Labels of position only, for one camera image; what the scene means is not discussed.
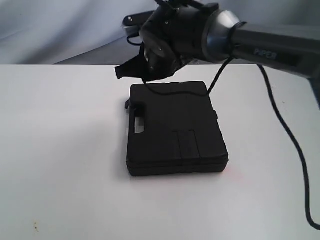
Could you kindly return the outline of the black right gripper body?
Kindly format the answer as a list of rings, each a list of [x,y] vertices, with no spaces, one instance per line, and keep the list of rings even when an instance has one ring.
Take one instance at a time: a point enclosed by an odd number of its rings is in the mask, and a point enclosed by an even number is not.
[[[207,21],[219,10],[218,3],[195,0],[158,0],[158,7],[143,24],[145,82],[171,77],[193,60],[205,60],[203,38]]]

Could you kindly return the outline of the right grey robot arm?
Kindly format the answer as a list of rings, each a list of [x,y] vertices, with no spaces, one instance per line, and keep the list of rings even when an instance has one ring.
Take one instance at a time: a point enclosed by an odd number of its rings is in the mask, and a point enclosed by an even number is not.
[[[118,78],[151,82],[173,76],[193,60],[241,59],[311,80],[320,77],[320,31],[239,20],[217,3],[158,1],[139,30],[139,54],[115,68]]]

